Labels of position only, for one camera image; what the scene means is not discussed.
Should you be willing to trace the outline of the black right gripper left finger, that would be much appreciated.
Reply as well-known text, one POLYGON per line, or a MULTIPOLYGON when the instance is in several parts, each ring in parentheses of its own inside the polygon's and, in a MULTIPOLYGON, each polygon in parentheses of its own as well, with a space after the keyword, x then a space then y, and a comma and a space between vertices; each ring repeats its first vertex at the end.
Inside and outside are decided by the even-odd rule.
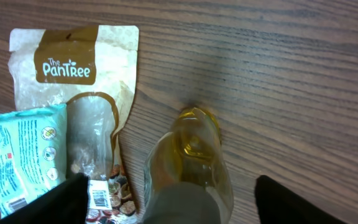
POLYGON ((85 224, 88 180, 78 173, 43 196, 0 220, 0 224, 85 224))

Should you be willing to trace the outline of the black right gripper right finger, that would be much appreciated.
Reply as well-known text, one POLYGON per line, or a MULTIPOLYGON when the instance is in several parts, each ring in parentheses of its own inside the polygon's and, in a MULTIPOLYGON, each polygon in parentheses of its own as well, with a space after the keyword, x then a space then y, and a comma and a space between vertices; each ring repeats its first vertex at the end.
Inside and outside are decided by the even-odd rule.
POLYGON ((254 196, 261 224, 344 224, 267 175, 257 178, 254 196))

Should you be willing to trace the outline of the teal large tissue pack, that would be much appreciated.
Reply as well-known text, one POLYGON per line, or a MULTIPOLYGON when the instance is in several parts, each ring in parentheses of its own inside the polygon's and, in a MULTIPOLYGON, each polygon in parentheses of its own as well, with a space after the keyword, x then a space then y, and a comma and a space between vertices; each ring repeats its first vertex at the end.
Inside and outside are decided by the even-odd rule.
POLYGON ((67 106, 0 113, 0 213, 4 218, 66 179, 67 106))

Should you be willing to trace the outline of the yellow oil bottle silver cap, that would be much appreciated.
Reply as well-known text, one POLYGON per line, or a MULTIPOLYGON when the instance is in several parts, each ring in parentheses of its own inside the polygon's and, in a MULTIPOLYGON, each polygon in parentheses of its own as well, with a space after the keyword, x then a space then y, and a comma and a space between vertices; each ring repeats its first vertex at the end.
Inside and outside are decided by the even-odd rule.
POLYGON ((142 223, 228 223, 234 196, 215 117, 183 110, 144 165, 142 223))

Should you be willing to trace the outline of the clear brown snack bag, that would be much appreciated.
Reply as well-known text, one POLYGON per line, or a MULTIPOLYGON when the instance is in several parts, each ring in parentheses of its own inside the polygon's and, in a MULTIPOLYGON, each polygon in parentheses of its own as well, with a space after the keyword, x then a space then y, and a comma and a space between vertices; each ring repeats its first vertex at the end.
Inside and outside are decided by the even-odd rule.
POLYGON ((67 106, 67 174, 107 180, 131 110, 139 29, 13 29, 9 71, 18 110, 67 106))

